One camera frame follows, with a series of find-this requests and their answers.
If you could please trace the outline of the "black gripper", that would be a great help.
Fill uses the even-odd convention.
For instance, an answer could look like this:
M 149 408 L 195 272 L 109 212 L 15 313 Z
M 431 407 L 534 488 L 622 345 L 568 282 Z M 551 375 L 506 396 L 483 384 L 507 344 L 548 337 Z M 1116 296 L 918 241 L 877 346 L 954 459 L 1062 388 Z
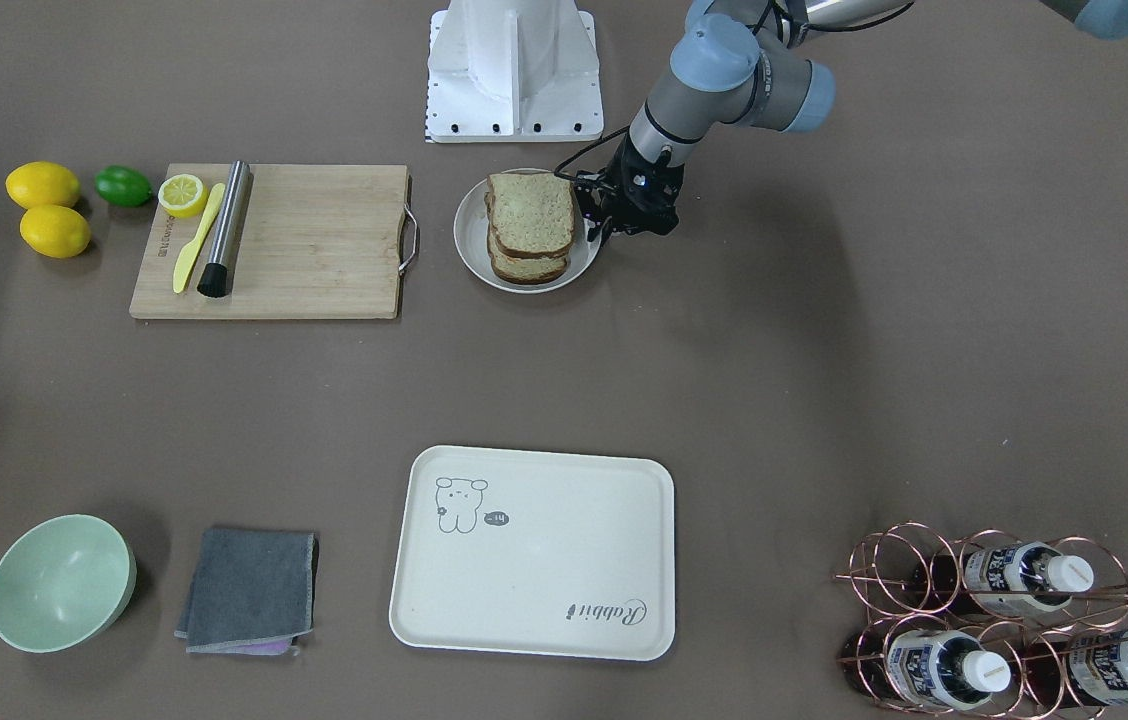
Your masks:
M 647 160 L 632 137 L 623 137 L 610 160 L 610 217 L 584 214 L 591 249 L 601 249 L 613 232 L 666 236 L 675 231 L 679 223 L 675 202 L 682 187 L 684 167 L 672 164 L 673 144 L 656 144 L 654 151 L 654 160 Z

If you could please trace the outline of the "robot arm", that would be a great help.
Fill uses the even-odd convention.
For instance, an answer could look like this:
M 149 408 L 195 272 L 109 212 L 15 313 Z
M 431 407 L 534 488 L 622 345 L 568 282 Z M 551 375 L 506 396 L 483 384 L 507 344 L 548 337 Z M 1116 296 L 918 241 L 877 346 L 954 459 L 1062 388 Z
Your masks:
M 691 1 L 666 64 L 633 117 L 555 172 L 572 177 L 583 240 L 673 232 L 689 158 L 715 129 L 735 137 L 706 176 L 734 182 L 723 207 L 776 208 L 791 176 L 832 153 L 832 170 L 881 178 L 904 150 L 1007 172 L 1029 151 L 1054 181 L 1089 182 L 1108 133 L 1128 128 L 1128 35 L 1103 38 L 1048 1 Z M 1128 147 L 1103 165 L 1128 183 Z

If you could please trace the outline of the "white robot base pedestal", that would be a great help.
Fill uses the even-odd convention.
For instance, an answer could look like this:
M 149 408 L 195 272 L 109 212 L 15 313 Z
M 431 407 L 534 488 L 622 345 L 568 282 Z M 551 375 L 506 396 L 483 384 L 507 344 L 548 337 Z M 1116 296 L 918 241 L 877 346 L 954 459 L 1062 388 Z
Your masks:
M 428 50 L 428 141 L 601 137 L 594 18 L 573 1 L 451 1 L 431 15 Z

